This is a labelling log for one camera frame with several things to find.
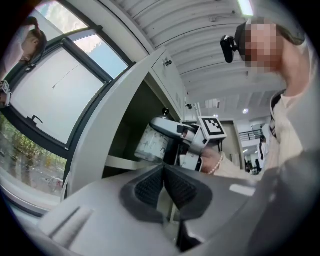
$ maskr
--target white cabinet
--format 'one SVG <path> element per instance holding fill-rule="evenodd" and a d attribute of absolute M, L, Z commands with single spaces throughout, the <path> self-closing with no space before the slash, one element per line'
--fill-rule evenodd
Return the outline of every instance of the white cabinet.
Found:
<path fill-rule="evenodd" d="M 185 111 L 185 85 L 183 84 L 178 69 L 173 63 L 173 60 L 167 50 L 153 65 L 152 69 L 160 79 L 164 88 L 167 90 L 174 106 L 177 108 L 179 115 L 183 119 Z"/>
<path fill-rule="evenodd" d="M 112 168 L 117 163 L 135 168 L 134 152 L 152 118 L 168 108 L 172 120 L 184 119 L 185 91 L 165 48 L 127 71 L 101 99 L 81 134 L 70 167 L 68 195 L 100 180 L 108 163 Z"/>

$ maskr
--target ceiling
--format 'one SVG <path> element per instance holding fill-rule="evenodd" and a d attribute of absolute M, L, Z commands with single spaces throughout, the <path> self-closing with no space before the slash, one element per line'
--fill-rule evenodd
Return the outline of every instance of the ceiling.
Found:
<path fill-rule="evenodd" d="M 155 49 L 168 49 L 190 103 L 199 103 L 202 115 L 218 114 L 219 118 L 239 120 L 270 114 L 270 98 L 284 88 L 283 81 L 276 75 L 248 70 L 237 52 L 233 63 L 226 63 L 220 46 L 222 36 L 234 36 L 237 26 L 246 21 L 237 0 L 114 1 L 142 29 Z M 272 16 L 288 29 L 295 28 L 286 15 L 275 12 L 272 1 L 254 3 L 255 13 Z M 208 104 L 206 107 L 205 102 L 212 99 L 220 101 L 219 108 Z M 249 109 L 246 116 L 243 109 Z"/>

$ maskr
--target cabinet door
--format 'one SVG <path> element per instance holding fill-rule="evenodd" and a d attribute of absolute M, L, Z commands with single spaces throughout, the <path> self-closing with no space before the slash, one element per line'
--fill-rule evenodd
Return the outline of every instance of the cabinet door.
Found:
<path fill-rule="evenodd" d="M 176 65 L 173 63 L 169 52 L 166 50 L 158 61 L 152 67 L 156 75 L 161 80 L 163 86 L 171 97 L 171 101 L 180 113 L 181 118 L 184 117 L 184 87 L 180 74 Z"/>

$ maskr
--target window glass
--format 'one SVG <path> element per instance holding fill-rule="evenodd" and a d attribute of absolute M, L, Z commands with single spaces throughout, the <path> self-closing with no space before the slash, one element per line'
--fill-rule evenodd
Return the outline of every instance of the window glass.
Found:
<path fill-rule="evenodd" d="M 115 79 L 128 65 L 98 35 L 91 35 L 74 42 L 105 72 Z"/>
<path fill-rule="evenodd" d="M 45 58 L 16 87 L 11 105 L 36 127 L 66 144 L 103 83 L 63 48 Z"/>
<path fill-rule="evenodd" d="M 57 1 L 38 5 L 31 16 L 37 18 L 39 28 L 46 34 L 48 41 L 57 35 L 88 27 Z"/>
<path fill-rule="evenodd" d="M 7 172 L 38 191 L 60 196 L 66 162 L 28 139 L 0 113 L 0 174 Z"/>

